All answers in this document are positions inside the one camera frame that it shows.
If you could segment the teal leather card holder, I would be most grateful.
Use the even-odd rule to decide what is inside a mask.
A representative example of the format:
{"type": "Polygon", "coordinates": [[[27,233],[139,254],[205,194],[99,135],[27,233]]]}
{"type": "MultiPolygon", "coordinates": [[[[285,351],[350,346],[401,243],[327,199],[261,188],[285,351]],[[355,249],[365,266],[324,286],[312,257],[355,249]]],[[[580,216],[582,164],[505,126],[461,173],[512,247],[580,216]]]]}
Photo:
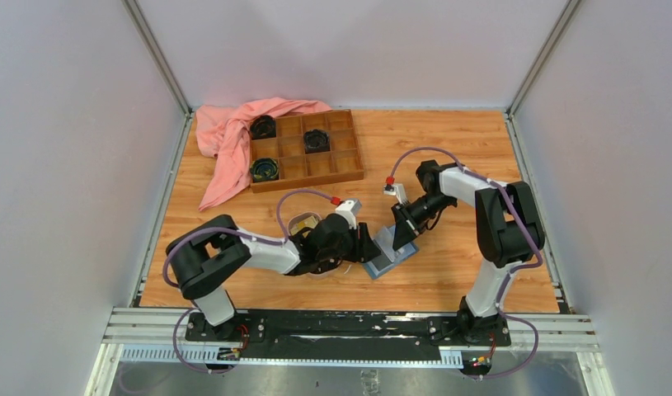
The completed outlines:
{"type": "Polygon", "coordinates": [[[394,239],[395,227],[382,227],[373,241],[380,249],[381,254],[374,259],[362,264],[364,270],[369,274],[370,278],[377,280],[384,276],[396,266],[416,255],[420,249],[415,243],[408,243],[398,250],[392,248],[394,239]]]}

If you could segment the pink oval card tray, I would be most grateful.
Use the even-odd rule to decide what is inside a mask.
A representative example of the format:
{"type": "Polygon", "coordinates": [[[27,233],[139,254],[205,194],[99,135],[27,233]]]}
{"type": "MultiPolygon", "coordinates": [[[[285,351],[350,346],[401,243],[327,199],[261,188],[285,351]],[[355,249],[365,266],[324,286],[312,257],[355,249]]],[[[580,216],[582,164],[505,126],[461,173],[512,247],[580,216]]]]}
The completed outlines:
{"type": "MultiPolygon", "coordinates": [[[[314,212],[304,212],[294,216],[288,223],[289,235],[297,236],[298,234],[302,234],[303,236],[306,236],[308,234],[308,229],[313,229],[321,220],[322,217],[314,212]]],[[[330,276],[336,272],[341,264],[341,259],[338,259],[337,261],[333,260],[330,263],[320,265],[314,271],[307,273],[307,276],[314,279],[330,276]]]]}

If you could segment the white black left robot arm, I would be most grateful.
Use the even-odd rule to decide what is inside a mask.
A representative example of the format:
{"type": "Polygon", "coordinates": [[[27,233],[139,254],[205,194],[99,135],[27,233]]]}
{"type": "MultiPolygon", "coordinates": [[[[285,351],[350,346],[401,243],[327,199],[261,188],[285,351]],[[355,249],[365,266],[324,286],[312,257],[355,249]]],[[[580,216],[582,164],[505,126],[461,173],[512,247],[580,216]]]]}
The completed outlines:
{"type": "Polygon", "coordinates": [[[203,314],[209,333],[227,341],[237,334],[239,321],[224,284],[239,269],[318,275],[342,262],[364,263],[381,254],[367,224],[351,224],[342,214],[329,214],[286,238],[250,233],[222,214],[172,241],[162,274],[203,314]]]}

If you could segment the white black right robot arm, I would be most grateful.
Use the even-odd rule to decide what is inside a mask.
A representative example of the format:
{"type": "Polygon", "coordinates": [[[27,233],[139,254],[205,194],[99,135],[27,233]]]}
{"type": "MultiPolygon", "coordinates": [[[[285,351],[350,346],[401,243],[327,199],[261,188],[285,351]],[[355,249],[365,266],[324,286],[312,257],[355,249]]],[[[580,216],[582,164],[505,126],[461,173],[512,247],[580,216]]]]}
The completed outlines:
{"type": "Polygon", "coordinates": [[[433,228],[439,215],[463,202],[475,210],[482,264],[471,290],[461,299],[451,334],[478,344],[501,329],[502,305],[517,271],[541,266],[543,225],[528,183],[505,183],[456,163],[424,161],[416,177],[425,194],[405,200],[404,188],[389,175],[384,190],[396,196],[392,207],[392,247],[398,250],[433,228]]]}

